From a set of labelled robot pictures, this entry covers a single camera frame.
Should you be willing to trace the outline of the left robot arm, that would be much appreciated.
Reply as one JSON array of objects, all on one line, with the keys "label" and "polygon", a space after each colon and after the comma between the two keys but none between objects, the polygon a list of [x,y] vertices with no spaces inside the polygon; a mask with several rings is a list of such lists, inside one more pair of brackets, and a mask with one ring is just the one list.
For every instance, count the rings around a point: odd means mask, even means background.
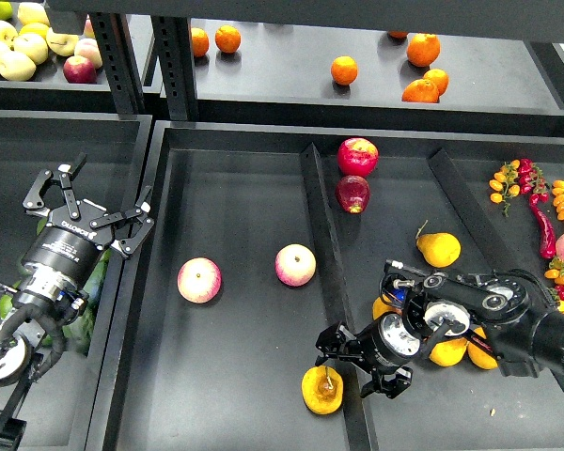
[{"label": "left robot arm", "polygon": [[113,250],[130,257],[154,226],[149,186],[132,208],[120,212],[77,198],[72,183],[85,163],[81,153],[71,164],[40,171],[23,201],[25,212],[45,225],[23,255],[21,283],[0,283],[0,293],[11,299],[0,324],[0,387],[14,387],[0,411],[0,450],[18,448],[26,423],[15,412],[65,352],[64,328],[86,311],[84,286],[103,254]]}]

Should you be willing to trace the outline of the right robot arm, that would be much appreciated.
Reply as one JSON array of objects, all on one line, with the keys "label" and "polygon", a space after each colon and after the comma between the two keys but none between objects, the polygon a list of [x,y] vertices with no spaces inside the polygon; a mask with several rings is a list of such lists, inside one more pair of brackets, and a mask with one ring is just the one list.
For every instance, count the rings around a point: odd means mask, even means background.
[{"label": "right robot arm", "polygon": [[564,376],[564,314],[529,272],[424,272],[388,260],[379,291],[390,311],[356,334],[339,322],[316,341],[317,365],[335,359],[370,375],[361,397],[397,397],[411,385],[409,363],[453,338],[493,357],[505,377],[536,377],[544,368]]}]

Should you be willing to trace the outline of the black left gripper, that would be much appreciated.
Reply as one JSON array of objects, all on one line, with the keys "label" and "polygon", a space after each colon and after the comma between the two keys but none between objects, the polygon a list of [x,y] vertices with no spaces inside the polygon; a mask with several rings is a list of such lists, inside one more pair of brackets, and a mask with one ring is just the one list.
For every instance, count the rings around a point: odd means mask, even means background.
[{"label": "black left gripper", "polygon": [[[41,170],[23,200],[27,214],[48,218],[23,255],[23,267],[29,272],[49,267],[68,277],[77,288],[86,284],[107,248],[129,258],[154,226],[149,217],[149,185],[142,189],[134,206],[125,211],[107,214],[106,208],[88,199],[77,202],[72,182],[85,164],[86,154],[81,152],[72,163],[62,163],[55,171]],[[44,195],[53,186],[60,188],[65,206],[51,211]],[[135,226],[133,234],[117,238],[116,231],[124,226]]]}]

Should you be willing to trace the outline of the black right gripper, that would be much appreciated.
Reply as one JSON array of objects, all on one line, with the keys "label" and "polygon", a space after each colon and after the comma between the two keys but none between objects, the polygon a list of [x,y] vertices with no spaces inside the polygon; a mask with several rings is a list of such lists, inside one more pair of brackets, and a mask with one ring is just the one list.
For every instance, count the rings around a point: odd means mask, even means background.
[{"label": "black right gripper", "polygon": [[395,398],[411,386],[413,370],[403,365],[416,357],[420,346],[421,340],[407,331],[401,315],[386,312],[360,333],[353,333],[343,321],[322,331],[316,340],[321,355],[315,366],[329,359],[350,362],[371,376],[360,390],[361,398],[372,394]]}]

